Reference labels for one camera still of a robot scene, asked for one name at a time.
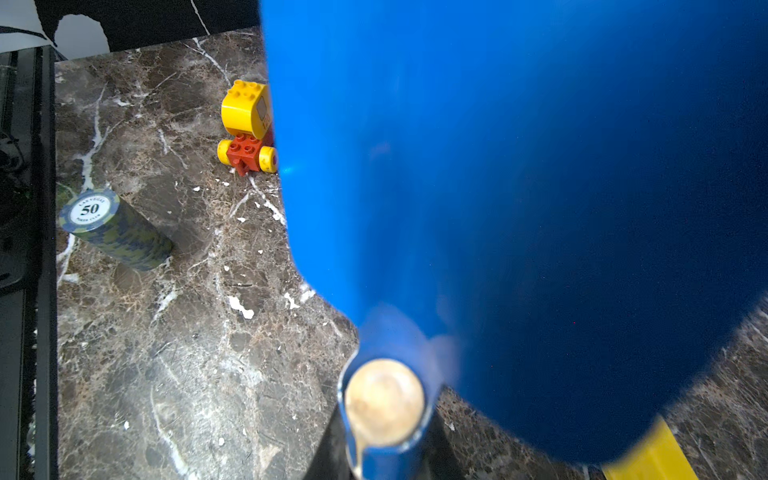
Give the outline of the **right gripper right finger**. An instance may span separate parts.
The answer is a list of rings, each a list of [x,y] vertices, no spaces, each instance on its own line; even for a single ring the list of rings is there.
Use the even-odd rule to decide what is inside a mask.
[[[445,435],[444,421],[435,413],[427,429],[419,470],[422,480],[464,480],[464,473]]]

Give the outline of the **yellow tool wooden tip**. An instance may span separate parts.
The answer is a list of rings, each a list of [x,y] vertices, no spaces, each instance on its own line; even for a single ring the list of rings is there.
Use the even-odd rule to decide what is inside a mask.
[[[622,458],[603,465],[608,480],[697,480],[698,477],[661,416]]]

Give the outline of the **blue trowel yellow handle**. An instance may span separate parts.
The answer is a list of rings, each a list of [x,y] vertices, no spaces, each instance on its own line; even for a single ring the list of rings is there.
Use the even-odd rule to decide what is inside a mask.
[[[618,458],[767,289],[763,1],[265,1],[295,265],[429,389]]]

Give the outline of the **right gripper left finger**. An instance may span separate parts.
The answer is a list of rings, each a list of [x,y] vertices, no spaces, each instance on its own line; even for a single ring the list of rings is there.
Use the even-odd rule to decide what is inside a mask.
[[[347,431],[336,406],[324,430],[304,480],[357,480],[349,460]]]

